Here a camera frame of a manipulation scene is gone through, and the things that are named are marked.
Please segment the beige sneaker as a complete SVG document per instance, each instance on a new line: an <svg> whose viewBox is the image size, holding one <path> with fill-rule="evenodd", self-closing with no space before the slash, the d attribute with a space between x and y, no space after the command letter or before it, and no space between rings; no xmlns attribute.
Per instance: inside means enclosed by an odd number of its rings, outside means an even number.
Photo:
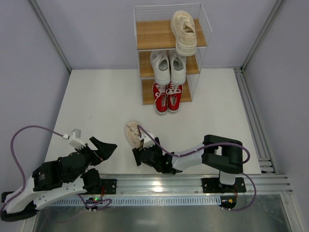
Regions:
<svg viewBox="0 0 309 232"><path fill-rule="evenodd" d="M140 138L142 134L146 134L140 129L140 123L135 120L127 122L125 131L129 141L132 143L134 148L140 148Z"/></svg>
<svg viewBox="0 0 309 232"><path fill-rule="evenodd" d="M176 11L170 24L176 40L176 52L186 57L194 55L197 49L197 35L191 15L186 11Z"/></svg>

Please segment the red canvas sneaker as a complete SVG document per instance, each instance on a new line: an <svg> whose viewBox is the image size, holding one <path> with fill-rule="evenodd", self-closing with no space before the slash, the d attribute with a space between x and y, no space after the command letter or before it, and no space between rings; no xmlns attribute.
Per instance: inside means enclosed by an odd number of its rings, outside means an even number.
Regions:
<svg viewBox="0 0 309 232"><path fill-rule="evenodd" d="M159 115L165 114L168 110L166 89L166 85L160 85L156 82L153 84L155 109Z"/></svg>
<svg viewBox="0 0 309 232"><path fill-rule="evenodd" d="M168 111L170 113L176 113L179 110L181 97L182 97L183 86L169 83L166 90L168 98Z"/></svg>

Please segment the white sneaker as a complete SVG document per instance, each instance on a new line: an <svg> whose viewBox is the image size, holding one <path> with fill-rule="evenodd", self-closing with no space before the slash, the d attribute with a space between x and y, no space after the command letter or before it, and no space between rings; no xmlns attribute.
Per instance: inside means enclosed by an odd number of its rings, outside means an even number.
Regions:
<svg viewBox="0 0 309 232"><path fill-rule="evenodd" d="M174 85L182 85L186 80L186 57L179 55L176 50L169 50L170 79Z"/></svg>
<svg viewBox="0 0 309 232"><path fill-rule="evenodd" d="M154 71L155 82L159 85L170 83L170 68L167 50L154 50L150 55L151 67Z"/></svg>

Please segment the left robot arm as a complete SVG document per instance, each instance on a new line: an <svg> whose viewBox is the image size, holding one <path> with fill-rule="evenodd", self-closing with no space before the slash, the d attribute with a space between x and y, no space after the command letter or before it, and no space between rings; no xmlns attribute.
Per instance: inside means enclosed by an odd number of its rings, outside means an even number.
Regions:
<svg viewBox="0 0 309 232"><path fill-rule="evenodd" d="M79 138L69 137L75 149L66 157L43 163L28 179L24 187L15 192L4 192L0 212L2 221L15 222L31 218L49 204L76 194L97 193L102 186L98 170L89 169L107 160L117 148L91 137L95 150Z"/></svg>

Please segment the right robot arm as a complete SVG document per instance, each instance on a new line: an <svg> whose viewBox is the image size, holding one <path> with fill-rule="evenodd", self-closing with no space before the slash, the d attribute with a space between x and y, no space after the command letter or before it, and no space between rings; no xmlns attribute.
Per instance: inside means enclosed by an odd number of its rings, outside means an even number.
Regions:
<svg viewBox="0 0 309 232"><path fill-rule="evenodd" d="M206 135L202 143L184 152L164 153L156 137L150 146L132 149L136 164L146 164L158 173L175 175L188 168L206 165L219 171L219 186L232 186L243 173L243 144L240 141Z"/></svg>

